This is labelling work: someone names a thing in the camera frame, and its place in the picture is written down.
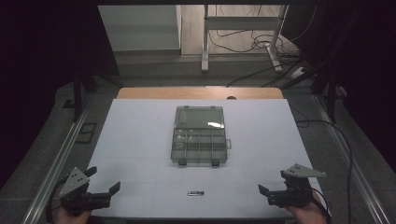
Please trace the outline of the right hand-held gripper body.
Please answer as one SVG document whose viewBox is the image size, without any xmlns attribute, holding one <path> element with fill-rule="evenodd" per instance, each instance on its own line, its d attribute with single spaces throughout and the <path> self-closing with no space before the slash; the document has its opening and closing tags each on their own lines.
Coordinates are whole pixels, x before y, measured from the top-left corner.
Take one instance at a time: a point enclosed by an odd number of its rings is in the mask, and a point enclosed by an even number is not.
<svg viewBox="0 0 396 224">
<path fill-rule="evenodd" d="M 295 163 L 286 171 L 292 175 L 291 178 L 285 179 L 285 190 L 270 191 L 266 196 L 270 205 L 278 207 L 294 206 L 304 207 L 312 202 L 313 190 L 309 182 L 309 177 L 325 177 L 326 174 L 311 168 Z"/>
</svg>

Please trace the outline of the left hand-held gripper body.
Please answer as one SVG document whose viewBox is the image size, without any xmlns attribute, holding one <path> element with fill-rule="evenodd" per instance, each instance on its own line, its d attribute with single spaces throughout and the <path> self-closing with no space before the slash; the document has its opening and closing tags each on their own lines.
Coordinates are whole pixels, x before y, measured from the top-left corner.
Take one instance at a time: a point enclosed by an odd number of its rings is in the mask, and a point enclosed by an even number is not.
<svg viewBox="0 0 396 224">
<path fill-rule="evenodd" d="M 75 167 L 67 177 L 59 196 L 61 207 L 77 217 L 85 211 L 108 208 L 111 195 L 105 193 L 89 193 L 90 178 Z"/>
</svg>

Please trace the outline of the person's right hand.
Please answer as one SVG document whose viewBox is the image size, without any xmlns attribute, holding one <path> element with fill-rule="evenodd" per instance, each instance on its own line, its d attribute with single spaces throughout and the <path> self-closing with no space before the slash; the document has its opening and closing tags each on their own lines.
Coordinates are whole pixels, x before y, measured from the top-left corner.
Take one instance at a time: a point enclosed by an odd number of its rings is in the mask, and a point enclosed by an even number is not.
<svg viewBox="0 0 396 224">
<path fill-rule="evenodd" d="M 297 220 L 298 224 L 327 224 L 322 210 L 313 202 L 305 207 L 285 206 Z"/>
</svg>

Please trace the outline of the person's left hand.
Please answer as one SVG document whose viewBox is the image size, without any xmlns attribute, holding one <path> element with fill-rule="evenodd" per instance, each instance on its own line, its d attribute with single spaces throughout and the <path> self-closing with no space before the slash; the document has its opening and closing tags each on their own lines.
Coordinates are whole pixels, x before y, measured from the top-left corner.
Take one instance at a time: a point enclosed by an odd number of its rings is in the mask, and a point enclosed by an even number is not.
<svg viewBox="0 0 396 224">
<path fill-rule="evenodd" d="M 91 213 L 85 211 L 75 217 L 61 207 L 58 210 L 56 218 L 53 220 L 53 224 L 87 224 L 90 216 Z"/>
</svg>

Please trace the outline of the white table cover sheet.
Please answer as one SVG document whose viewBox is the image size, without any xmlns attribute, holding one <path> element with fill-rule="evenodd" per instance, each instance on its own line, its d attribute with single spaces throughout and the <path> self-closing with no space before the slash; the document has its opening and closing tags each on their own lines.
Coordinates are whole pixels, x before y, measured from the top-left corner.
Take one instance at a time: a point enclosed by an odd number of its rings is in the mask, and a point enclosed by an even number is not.
<svg viewBox="0 0 396 224">
<path fill-rule="evenodd" d="M 288 212 L 268 204 L 258 185 L 285 187 L 280 171 L 295 163 L 310 166 L 286 100 L 219 100 L 228 160 L 219 167 L 171 160 L 172 135 L 182 100 L 115 100 L 90 164 L 97 174 L 93 192 L 120 182 L 102 217 L 270 218 Z M 204 196 L 188 196 L 188 191 Z"/>
</svg>

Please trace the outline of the clear plastic organizer box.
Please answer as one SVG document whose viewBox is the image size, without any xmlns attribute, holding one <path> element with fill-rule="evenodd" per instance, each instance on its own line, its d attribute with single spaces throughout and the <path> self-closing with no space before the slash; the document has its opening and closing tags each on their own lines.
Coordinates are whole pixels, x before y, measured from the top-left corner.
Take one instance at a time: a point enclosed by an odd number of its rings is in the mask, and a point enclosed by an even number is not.
<svg viewBox="0 0 396 224">
<path fill-rule="evenodd" d="M 222 106 L 178 106 L 171 147 L 173 163 L 220 166 L 228 160 Z"/>
</svg>

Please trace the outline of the black metal stand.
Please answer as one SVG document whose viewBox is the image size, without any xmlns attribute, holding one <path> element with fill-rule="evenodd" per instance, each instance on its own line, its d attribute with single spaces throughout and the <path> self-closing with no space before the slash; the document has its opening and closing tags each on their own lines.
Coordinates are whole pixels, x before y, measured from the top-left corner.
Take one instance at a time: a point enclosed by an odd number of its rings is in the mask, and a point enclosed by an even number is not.
<svg viewBox="0 0 396 224">
<path fill-rule="evenodd" d="M 73 72 L 73 99 L 67 100 L 64 103 L 64 108 L 74 109 L 73 121 L 77 122 L 82 115 L 82 93 L 81 87 L 84 87 L 89 93 L 97 92 L 98 86 L 94 80 L 94 76 L 106 80 L 107 82 L 115 85 L 119 89 L 123 88 L 124 85 L 116 80 L 114 77 L 102 72 L 98 68 L 88 65 L 86 68 L 77 67 Z"/>
<path fill-rule="evenodd" d="M 311 70 L 302 73 L 300 76 L 294 78 L 291 81 L 286 82 L 280 86 L 280 89 L 288 89 L 303 80 L 317 75 L 313 84 L 310 87 L 310 91 L 313 94 L 320 94 L 327 87 L 327 115 L 331 121 L 335 122 L 335 100 L 336 100 L 336 79 L 337 75 L 332 68 L 328 68 L 325 65 L 320 65 Z"/>
</svg>

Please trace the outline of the white cabinet panel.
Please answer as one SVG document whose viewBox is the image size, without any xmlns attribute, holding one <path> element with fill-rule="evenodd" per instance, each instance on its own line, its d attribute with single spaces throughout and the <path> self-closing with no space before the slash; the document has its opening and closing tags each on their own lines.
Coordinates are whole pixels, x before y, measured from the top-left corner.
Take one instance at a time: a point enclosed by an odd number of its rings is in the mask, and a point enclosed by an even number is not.
<svg viewBox="0 0 396 224">
<path fill-rule="evenodd" d="M 99 6 L 114 51 L 180 50 L 181 7 Z"/>
</svg>

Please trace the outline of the aluminium rail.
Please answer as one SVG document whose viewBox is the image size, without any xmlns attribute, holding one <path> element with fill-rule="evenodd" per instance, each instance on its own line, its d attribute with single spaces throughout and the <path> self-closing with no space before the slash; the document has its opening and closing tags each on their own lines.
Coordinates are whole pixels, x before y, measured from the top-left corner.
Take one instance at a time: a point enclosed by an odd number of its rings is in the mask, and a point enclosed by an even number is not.
<svg viewBox="0 0 396 224">
<path fill-rule="evenodd" d="M 353 158 L 347 138 L 337 125 L 332 123 L 331 119 L 328 117 L 327 107 L 324 100 L 317 95 L 313 95 L 312 99 L 318 108 L 318 112 L 321 116 L 321 122 L 328 125 L 332 139 L 335 141 L 335 144 L 343 157 L 349 171 L 349 177 L 347 178 L 348 183 L 354 181 L 365 205 L 375 221 L 375 224 L 391 224 L 393 222 L 393 218 L 388 214 L 384 204 L 380 202 L 379 197 L 364 175 L 363 170 L 358 165 L 358 162 Z"/>
<path fill-rule="evenodd" d="M 42 181 L 35 197 L 33 198 L 21 224 L 37 224 L 40 217 L 42 216 L 46 204 L 50 198 L 50 193 L 53 190 L 58 177 L 64 167 L 64 164 L 70 154 L 70 151 L 77 139 L 78 133 L 82 127 L 82 124 L 88 114 L 88 110 L 92 103 L 92 95 L 88 95 L 83 101 L 82 112 L 76 121 L 73 122 L 70 130 L 67 133 L 63 144 L 56 155 L 52 165 L 49 167 L 49 171 L 46 173 L 44 180 Z"/>
</svg>

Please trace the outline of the black rectangular floor frame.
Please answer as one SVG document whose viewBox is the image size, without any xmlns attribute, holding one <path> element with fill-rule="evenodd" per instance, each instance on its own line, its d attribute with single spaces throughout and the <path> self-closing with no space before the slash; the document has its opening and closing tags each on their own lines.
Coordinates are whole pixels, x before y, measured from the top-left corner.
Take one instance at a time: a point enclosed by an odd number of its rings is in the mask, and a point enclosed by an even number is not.
<svg viewBox="0 0 396 224">
<path fill-rule="evenodd" d="M 95 122 L 83 123 L 76 138 L 77 144 L 89 144 L 94 136 L 97 124 Z"/>
</svg>

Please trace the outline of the white metal desk frame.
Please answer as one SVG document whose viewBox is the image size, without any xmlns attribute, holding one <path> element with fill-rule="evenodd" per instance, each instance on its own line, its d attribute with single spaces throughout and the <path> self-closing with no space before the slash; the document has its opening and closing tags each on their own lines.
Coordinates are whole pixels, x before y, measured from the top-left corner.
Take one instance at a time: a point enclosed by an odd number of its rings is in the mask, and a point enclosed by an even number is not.
<svg viewBox="0 0 396 224">
<path fill-rule="evenodd" d="M 204 73 L 209 70 L 208 35 L 210 30 L 247 30 L 273 32 L 272 40 L 265 48 L 275 71 L 280 73 L 282 67 L 276 54 L 276 41 L 279 38 L 287 8 L 287 5 L 282 5 L 277 17 L 211 17 L 208 15 L 208 5 L 205 5 L 201 70 Z"/>
</svg>

